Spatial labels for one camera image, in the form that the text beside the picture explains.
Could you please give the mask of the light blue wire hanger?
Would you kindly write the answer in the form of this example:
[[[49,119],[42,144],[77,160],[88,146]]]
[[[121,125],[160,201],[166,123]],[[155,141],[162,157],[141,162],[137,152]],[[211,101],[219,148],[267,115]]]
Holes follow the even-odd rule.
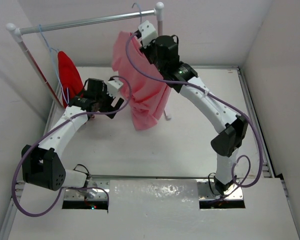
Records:
[[[138,9],[138,12],[139,12],[139,23],[142,24],[142,22],[143,22],[142,8],[141,8],[141,6],[139,5],[138,2],[134,2],[132,4],[131,8],[133,9],[134,7],[136,7]]]

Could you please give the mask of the pink t shirt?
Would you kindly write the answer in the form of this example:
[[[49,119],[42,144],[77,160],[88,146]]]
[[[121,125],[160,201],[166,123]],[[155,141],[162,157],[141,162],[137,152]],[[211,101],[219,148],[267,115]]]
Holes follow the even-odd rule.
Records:
[[[120,31],[112,50],[111,67],[119,76],[127,79],[132,95],[129,101],[131,119],[137,131],[154,127],[162,117],[171,88],[164,82],[155,81],[137,72],[126,55],[126,43],[132,33]],[[158,70],[140,52],[141,44],[134,37],[128,46],[132,62],[145,74],[163,80]]]

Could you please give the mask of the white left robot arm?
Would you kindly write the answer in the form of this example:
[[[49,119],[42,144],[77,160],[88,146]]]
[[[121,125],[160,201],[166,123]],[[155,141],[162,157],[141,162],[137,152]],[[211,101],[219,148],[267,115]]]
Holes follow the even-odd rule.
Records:
[[[84,187],[88,174],[65,169],[61,161],[63,152],[76,132],[92,115],[102,113],[110,119],[115,117],[124,99],[120,98],[115,105],[112,103],[123,85],[117,76],[108,81],[87,79],[79,93],[69,101],[49,135],[34,147],[26,145],[22,149],[23,180],[52,191]]]

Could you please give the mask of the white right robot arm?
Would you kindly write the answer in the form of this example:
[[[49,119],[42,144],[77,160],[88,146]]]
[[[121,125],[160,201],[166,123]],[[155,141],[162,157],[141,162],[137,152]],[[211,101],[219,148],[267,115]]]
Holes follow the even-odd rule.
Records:
[[[220,194],[224,194],[234,184],[232,167],[245,138],[248,121],[213,99],[198,73],[189,64],[180,61],[176,35],[142,38],[141,44],[140,51],[168,81],[168,86],[193,103],[217,132],[210,142],[217,155],[214,185]]]

